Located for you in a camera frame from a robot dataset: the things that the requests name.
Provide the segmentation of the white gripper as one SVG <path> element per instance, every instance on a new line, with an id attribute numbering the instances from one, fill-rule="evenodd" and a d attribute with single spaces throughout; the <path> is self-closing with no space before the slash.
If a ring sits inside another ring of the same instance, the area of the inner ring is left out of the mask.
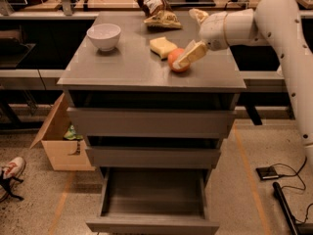
<path id="1" fill-rule="evenodd" d="M 206 55 L 207 50 L 219 51 L 228 48 L 225 33 L 226 12 L 209 15 L 206 11 L 193 8 L 190 17 L 200 25 L 199 36 L 202 41 L 192 40 L 173 61 L 174 70 L 186 70 L 191 63 Z"/>

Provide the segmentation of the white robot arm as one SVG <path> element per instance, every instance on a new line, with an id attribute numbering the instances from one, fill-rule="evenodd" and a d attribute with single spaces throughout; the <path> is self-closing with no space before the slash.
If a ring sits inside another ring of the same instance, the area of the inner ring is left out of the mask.
<path id="1" fill-rule="evenodd" d="M 261 0 L 255 9 L 208 14 L 189 11 L 200 26 L 199 41 L 191 41 L 172 67 L 182 71 L 206 52 L 230 46 L 270 45 L 285 80 L 303 150 L 313 165 L 313 53 L 302 32 L 295 0 Z"/>

